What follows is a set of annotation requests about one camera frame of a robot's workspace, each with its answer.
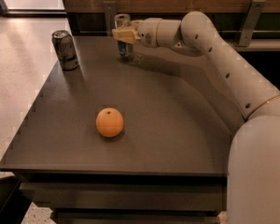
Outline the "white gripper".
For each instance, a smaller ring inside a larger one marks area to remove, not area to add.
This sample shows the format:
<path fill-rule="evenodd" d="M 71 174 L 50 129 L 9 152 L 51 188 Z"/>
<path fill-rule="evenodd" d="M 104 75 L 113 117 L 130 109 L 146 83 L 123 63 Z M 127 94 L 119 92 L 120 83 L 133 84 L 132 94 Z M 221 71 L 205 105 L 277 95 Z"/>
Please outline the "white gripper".
<path fill-rule="evenodd" d="M 156 48 L 157 29 L 161 18 L 148 18 L 132 21 L 132 27 L 117 28 L 112 30 L 113 37 L 121 42 L 134 44 L 135 42 L 148 48 Z"/>

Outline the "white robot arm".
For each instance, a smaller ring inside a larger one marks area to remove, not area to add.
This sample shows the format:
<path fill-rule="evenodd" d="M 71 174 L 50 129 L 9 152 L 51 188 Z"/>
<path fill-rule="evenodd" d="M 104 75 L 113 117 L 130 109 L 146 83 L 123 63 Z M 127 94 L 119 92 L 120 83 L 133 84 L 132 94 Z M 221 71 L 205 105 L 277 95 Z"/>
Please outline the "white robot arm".
<path fill-rule="evenodd" d="M 280 90 L 224 41 L 202 12 L 180 21 L 133 21 L 118 14 L 114 23 L 112 34 L 120 42 L 208 59 L 245 120 L 229 154 L 228 224 L 280 224 Z"/>

